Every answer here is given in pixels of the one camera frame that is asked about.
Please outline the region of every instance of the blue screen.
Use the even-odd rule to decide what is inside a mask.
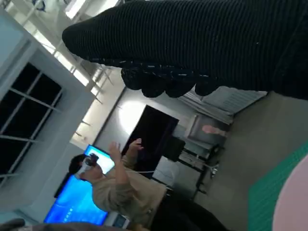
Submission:
[[[110,156],[93,146],[88,146],[86,155],[96,154],[97,163],[106,174],[114,163]],[[101,225],[107,217],[107,212],[100,210],[92,200],[92,186],[89,182],[71,176],[62,192],[54,202],[44,223],[89,222]]]

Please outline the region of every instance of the black pants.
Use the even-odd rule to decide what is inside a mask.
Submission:
[[[227,231],[209,211],[173,194],[166,196],[154,217],[151,231]]]

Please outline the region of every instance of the beige jacket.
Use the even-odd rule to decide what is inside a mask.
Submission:
[[[136,158],[125,155],[122,160],[127,168],[129,183],[116,184],[116,170],[113,168],[106,177],[93,183],[93,201],[104,211],[118,212],[134,223],[150,227],[165,196],[166,187],[131,170],[136,164]]]

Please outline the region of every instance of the dark hair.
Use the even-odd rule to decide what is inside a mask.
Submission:
[[[77,173],[79,169],[81,168],[80,162],[82,162],[85,158],[86,158],[86,155],[84,154],[80,154],[80,155],[73,157],[73,159],[71,160],[71,163],[69,164],[68,172],[72,175]]]

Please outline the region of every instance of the white vr headset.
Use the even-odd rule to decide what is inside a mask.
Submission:
[[[87,156],[83,161],[81,168],[78,170],[77,173],[74,174],[74,176],[77,179],[80,179],[80,175],[84,173],[85,171],[91,169],[92,167],[95,167],[97,165],[98,156],[95,154],[90,154],[90,156]]]

